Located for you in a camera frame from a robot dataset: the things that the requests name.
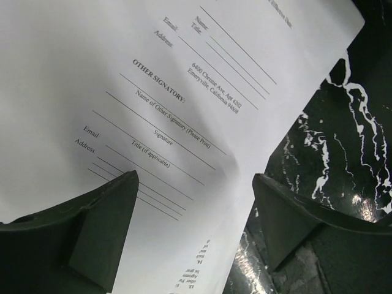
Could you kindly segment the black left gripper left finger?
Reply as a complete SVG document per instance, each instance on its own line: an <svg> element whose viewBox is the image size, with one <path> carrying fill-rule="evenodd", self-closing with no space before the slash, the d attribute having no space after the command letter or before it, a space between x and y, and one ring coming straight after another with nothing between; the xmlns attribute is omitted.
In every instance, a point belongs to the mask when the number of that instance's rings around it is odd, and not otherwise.
<svg viewBox="0 0 392 294"><path fill-rule="evenodd" d="M1 224L2 293L111 293L137 199L129 171Z"/></svg>

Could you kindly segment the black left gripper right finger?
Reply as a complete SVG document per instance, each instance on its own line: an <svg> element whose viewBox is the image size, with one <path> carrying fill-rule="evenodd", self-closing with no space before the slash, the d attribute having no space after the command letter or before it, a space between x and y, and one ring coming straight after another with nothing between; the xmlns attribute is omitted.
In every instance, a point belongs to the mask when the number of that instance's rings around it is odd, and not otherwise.
<svg viewBox="0 0 392 294"><path fill-rule="evenodd" d="M391 214L358 219L264 174L252 181L268 266L285 293L391 293Z"/></svg>

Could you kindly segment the white signature form sheet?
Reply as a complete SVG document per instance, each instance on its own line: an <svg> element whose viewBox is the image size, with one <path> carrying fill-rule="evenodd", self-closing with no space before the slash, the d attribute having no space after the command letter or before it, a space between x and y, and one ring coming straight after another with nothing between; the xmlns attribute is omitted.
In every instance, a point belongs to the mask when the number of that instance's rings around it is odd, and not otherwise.
<svg viewBox="0 0 392 294"><path fill-rule="evenodd" d="M115 293L222 293L252 178L364 26L352 1L2 1L1 221L141 182Z"/></svg>

